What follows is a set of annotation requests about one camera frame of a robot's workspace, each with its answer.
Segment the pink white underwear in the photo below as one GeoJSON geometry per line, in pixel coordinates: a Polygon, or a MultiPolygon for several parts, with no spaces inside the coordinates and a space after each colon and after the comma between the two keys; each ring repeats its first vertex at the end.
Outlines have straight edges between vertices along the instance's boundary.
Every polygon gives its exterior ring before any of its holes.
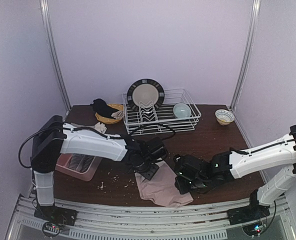
{"type": "Polygon", "coordinates": [[[157,163],[159,169],[151,180],[136,173],[135,180],[142,200],[151,201],[162,207],[179,208],[194,201],[190,193],[180,194],[175,187],[176,174],[165,162],[157,163]]]}

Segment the grey white striped underwear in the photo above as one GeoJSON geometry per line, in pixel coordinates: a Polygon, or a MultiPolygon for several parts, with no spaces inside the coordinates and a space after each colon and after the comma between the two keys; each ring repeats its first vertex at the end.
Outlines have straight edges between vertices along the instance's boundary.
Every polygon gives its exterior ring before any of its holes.
{"type": "Polygon", "coordinates": [[[70,162],[68,164],[68,168],[70,170],[75,171],[78,168],[81,161],[83,160],[83,158],[84,158],[84,155],[82,154],[72,154],[70,162]]]}

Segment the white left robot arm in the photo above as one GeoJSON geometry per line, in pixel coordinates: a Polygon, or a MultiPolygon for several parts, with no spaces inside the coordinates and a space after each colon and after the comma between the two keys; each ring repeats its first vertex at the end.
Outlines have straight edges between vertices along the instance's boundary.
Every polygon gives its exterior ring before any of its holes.
{"type": "Polygon", "coordinates": [[[75,127],[65,123],[60,115],[54,115],[33,137],[30,165],[37,202],[41,207],[54,206],[54,171],[62,155],[123,162],[150,181],[159,169],[157,162],[167,154],[159,137],[144,141],[128,134],[105,134],[88,126],[75,127]]]}

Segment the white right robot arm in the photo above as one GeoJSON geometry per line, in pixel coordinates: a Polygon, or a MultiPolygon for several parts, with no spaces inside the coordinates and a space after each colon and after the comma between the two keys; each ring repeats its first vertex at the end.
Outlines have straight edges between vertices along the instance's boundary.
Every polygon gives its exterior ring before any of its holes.
{"type": "Polygon", "coordinates": [[[267,208],[296,183],[296,125],[283,137],[261,146],[215,154],[210,161],[192,155],[174,157],[175,187],[180,194],[203,194],[253,172],[283,166],[264,186],[254,190],[250,208],[267,208]]]}

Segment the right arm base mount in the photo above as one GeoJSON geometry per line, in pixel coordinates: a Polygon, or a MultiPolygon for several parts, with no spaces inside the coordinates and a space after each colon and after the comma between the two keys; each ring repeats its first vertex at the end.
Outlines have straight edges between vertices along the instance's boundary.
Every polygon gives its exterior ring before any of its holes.
{"type": "Polygon", "coordinates": [[[264,232],[266,226],[263,220],[267,220],[269,215],[269,207],[260,205],[255,207],[248,205],[227,211],[229,224],[231,226],[241,224],[242,231],[252,238],[259,237],[264,232]]]}

